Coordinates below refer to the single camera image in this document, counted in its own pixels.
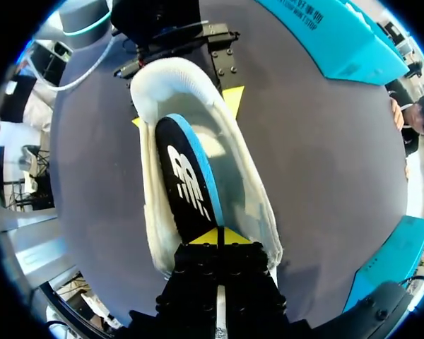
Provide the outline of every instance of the white wall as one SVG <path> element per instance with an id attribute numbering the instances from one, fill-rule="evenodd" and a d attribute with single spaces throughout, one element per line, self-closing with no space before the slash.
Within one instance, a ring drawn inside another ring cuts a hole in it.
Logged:
<path id="1" fill-rule="evenodd" d="M 384 18 L 385 7 L 377 0 L 351 0 L 360 7 L 373 21 L 381 21 Z"/>

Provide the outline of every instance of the hand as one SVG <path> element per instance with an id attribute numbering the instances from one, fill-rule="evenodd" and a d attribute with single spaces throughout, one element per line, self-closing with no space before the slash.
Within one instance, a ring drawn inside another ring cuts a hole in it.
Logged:
<path id="1" fill-rule="evenodd" d="M 398 130 L 402 130 L 404 127 L 404 116 L 402 115 L 401 107 L 397 101 L 391 98 L 391 110 L 393 111 L 394 123 Z"/>

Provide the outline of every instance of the round platform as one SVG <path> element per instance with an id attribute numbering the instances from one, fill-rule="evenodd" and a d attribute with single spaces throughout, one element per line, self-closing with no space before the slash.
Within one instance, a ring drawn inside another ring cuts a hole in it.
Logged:
<path id="1" fill-rule="evenodd" d="M 384 88 L 330 81 L 268 11 L 252 0 L 203 0 L 203 19 L 242 36 L 233 46 L 245 91 L 237 122 L 276 214 L 278 268 L 291 320 L 339 315 L 353 276 L 406 210 L 405 155 Z M 107 40 L 78 50 L 62 83 L 78 78 Z M 52 122 L 54 200 L 69 253 L 107 308 L 155 313 L 165 286 L 143 215 L 139 130 L 126 81 L 134 56 L 118 41 L 75 90 L 59 93 Z M 189 59 L 210 69 L 204 51 Z"/>

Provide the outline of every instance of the white cable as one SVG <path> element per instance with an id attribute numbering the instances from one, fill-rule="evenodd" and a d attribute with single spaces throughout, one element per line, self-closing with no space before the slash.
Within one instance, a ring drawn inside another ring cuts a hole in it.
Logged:
<path id="1" fill-rule="evenodd" d="M 28 62 L 28 66 L 30 67 L 30 70 L 33 72 L 33 74 L 35 74 L 36 79 L 38 79 L 41 83 L 44 83 L 48 88 L 50 88 L 51 90 L 55 91 L 55 92 L 61 92 L 63 90 L 68 90 L 70 88 L 74 88 L 77 85 L 79 85 L 82 81 L 84 81 L 92 72 L 94 72 L 94 70 L 99 66 L 99 64 L 105 59 L 105 57 L 107 56 L 108 52 L 110 51 L 110 49 L 112 48 L 112 45 L 114 43 L 114 41 L 116 40 L 116 37 L 112 37 L 112 39 L 110 39 L 110 41 L 108 42 L 108 45 L 106 46 L 106 48 L 104 49 L 104 52 L 101 54 L 101 56 L 99 56 L 99 59 L 91 66 L 90 69 L 88 69 L 80 78 L 78 78 L 77 80 L 68 83 L 67 85 L 61 86 L 61 87 L 57 87 L 57 86 L 53 86 L 50 83 L 48 83 L 42 76 L 41 74 L 37 71 L 34 63 L 31 61 L 30 57 L 27 57 L 26 60 Z"/>

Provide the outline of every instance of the black equipment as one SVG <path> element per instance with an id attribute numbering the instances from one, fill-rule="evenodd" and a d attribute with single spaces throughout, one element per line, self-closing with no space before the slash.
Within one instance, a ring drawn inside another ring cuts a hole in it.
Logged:
<path id="1" fill-rule="evenodd" d="M 215 338 L 216 297 L 225 286 L 226 325 L 236 338 L 385 338 L 411 301 L 396 282 L 386 282 L 337 318 L 311 329 L 305 320 L 289 322 L 286 298 L 267 270 L 260 243 L 180 245 L 175 269 L 156 299 L 156 317 L 131 311 L 132 322 L 116 339 Z"/>
<path id="2" fill-rule="evenodd" d="M 239 32 L 224 23 L 201 22 L 198 0 L 182 5 L 169 0 L 115 0 L 112 24 L 117 29 L 113 35 L 123 33 L 136 45 L 136 57 L 120 66 L 115 76 L 130 79 L 152 61 L 182 57 L 206 44 L 215 73 L 212 81 L 219 91 L 242 85 L 231 47 Z"/>

